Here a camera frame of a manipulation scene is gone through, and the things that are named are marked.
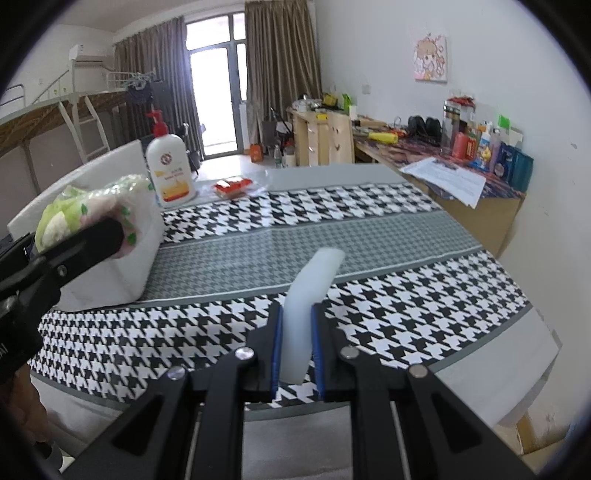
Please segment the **person's left hand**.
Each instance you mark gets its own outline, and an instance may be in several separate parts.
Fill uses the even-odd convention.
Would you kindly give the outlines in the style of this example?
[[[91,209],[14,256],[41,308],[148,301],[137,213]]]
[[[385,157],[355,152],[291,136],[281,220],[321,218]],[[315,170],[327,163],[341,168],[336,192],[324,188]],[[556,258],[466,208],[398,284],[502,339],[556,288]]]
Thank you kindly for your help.
[[[47,411],[31,381],[28,364],[22,366],[11,380],[1,385],[1,402],[31,444],[51,442]]]

